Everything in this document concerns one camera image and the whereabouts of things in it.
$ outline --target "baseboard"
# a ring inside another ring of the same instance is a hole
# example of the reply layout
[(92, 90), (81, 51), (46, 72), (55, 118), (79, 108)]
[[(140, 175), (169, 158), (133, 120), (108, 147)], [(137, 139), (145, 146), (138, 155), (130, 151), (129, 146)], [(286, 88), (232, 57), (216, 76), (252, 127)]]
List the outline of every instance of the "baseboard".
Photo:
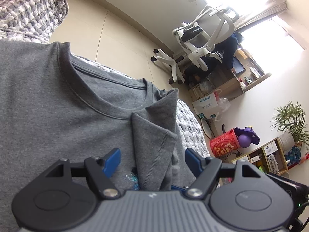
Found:
[(126, 21), (128, 24), (130, 24), (132, 27), (137, 29), (139, 32), (141, 32), (143, 35), (145, 35), (147, 38), (149, 38), (151, 41), (153, 41), (157, 46), (159, 46), (166, 54), (169, 56), (173, 55), (173, 52), (168, 48), (164, 43), (162, 43), (158, 38), (156, 38), (152, 33), (150, 33), (147, 29), (145, 29), (141, 24), (139, 24), (137, 21), (135, 21), (133, 18), (128, 16), (126, 13), (112, 5), (106, 0), (92, 0), (104, 8), (108, 9), (110, 12), (114, 13), (116, 16), (120, 17), (124, 21)]

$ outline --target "bed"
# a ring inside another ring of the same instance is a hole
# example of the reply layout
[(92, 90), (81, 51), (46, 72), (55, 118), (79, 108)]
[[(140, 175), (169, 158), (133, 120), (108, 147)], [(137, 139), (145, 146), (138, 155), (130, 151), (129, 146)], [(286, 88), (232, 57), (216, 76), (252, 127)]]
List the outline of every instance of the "bed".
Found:
[[(68, 10), (66, 0), (0, 0), (0, 39), (49, 44), (51, 34), (66, 18)], [(103, 64), (77, 57), (90, 65), (126, 76)], [(192, 148), (203, 157), (209, 156), (201, 126), (181, 100), (177, 103), (176, 121), (184, 149)]]

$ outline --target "purple balloon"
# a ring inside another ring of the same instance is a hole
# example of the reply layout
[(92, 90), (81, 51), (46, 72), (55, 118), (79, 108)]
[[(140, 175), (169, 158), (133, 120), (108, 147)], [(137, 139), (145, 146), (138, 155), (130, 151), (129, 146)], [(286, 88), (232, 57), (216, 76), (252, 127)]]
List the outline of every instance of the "purple balloon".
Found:
[(251, 144), (251, 137), (249, 135), (241, 134), (237, 137), (237, 140), (242, 148), (247, 148)]

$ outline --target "red bucket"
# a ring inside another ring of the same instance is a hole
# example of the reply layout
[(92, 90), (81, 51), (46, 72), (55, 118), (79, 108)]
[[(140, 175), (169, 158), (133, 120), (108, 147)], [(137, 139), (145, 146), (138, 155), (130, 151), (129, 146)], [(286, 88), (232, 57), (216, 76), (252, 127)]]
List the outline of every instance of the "red bucket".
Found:
[(230, 151), (240, 148), (234, 129), (210, 140), (211, 150), (215, 157), (220, 157)]

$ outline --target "person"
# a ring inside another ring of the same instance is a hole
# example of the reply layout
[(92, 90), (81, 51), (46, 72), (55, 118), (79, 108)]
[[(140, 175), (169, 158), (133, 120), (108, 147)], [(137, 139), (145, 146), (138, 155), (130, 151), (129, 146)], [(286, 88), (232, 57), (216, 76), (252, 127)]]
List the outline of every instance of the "person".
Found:
[(203, 56), (201, 59), (207, 64), (208, 70), (204, 71), (201, 68), (191, 64), (187, 69), (184, 70), (185, 83), (189, 85), (190, 80), (197, 82), (193, 75), (197, 74), (201, 80), (206, 78), (216, 67), (216, 65), (223, 65), (226, 69), (231, 70), (235, 73), (233, 67), (233, 58), (238, 45), (242, 42), (243, 36), (239, 32), (234, 32), (230, 37), (215, 45), (214, 52), (223, 52), (222, 64), (213, 57)]

